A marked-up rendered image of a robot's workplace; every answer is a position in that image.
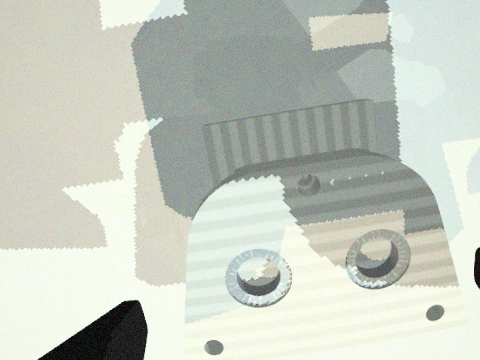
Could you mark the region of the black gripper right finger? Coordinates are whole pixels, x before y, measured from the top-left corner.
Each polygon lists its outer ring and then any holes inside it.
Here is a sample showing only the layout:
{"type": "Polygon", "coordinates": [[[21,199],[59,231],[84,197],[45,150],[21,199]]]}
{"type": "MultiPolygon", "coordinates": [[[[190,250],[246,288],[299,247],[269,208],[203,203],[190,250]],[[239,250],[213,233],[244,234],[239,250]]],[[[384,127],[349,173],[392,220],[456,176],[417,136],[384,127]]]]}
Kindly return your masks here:
{"type": "Polygon", "coordinates": [[[480,289],[480,247],[476,249],[475,261],[473,261],[473,277],[475,277],[475,283],[480,289]]]}

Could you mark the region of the white plate with two holes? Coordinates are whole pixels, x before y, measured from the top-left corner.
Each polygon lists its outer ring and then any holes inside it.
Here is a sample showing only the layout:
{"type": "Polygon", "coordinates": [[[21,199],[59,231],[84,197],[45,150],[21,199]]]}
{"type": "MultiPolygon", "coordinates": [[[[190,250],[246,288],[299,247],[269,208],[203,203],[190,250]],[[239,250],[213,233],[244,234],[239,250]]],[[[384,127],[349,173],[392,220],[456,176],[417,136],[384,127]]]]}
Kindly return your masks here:
{"type": "Polygon", "coordinates": [[[277,359],[465,324],[436,197],[392,157],[351,148],[243,165],[193,216],[183,360],[277,359]],[[391,255],[357,267],[373,239],[391,255]],[[237,273],[257,257],[279,267],[260,287],[237,273]]]}

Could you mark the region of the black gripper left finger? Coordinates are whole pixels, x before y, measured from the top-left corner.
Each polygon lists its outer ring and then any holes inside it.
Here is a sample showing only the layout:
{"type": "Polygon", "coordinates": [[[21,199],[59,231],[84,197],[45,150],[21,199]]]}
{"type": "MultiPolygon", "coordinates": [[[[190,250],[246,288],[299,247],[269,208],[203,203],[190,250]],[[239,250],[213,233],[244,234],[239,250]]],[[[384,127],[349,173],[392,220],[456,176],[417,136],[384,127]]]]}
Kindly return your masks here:
{"type": "Polygon", "coordinates": [[[139,300],[127,300],[37,360],[144,360],[148,324],[139,300]]]}

